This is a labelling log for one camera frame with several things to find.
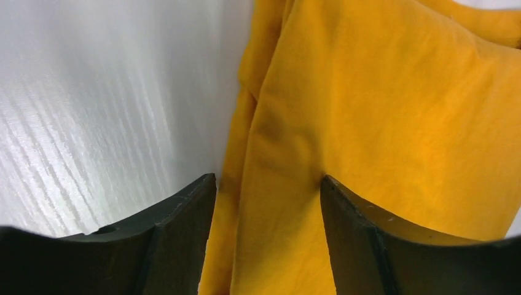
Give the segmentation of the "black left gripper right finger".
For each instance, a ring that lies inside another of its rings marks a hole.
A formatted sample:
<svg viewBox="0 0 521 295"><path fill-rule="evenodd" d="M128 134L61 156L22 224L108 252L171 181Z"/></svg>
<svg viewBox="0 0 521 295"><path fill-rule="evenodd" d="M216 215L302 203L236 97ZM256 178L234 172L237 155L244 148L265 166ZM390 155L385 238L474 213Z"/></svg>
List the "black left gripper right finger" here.
<svg viewBox="0 0 521 295"><path fill-rule="evenodd" d="M320 202L337 294L519 294L520 237L478 242L428 229L331 176Z"/></svg>

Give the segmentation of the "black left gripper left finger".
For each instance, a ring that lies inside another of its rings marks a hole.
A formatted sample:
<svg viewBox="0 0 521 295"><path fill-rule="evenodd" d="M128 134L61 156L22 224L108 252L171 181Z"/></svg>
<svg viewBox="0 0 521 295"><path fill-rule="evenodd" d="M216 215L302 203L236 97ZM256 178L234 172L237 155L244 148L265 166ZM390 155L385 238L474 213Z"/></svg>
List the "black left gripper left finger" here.
<svg viewBox="0 0 521 295"><path fill-rule="evenodd" d="M1 227L1 293L197 294L215 199L208 173L89 235Z"/></svg>

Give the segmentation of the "orange t shirt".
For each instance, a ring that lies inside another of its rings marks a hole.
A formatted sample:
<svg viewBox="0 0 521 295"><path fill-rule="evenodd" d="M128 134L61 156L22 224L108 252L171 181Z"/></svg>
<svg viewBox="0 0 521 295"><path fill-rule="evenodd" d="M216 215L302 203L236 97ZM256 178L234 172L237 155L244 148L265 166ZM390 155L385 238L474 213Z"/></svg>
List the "orange t shirt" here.
<svg viewBox="0 0 521 295"><path fill-rule="evenodd" d="M421 226L503 238L520 207L520 11L256 1L200 294L334 294L329 174Z"/></svg>

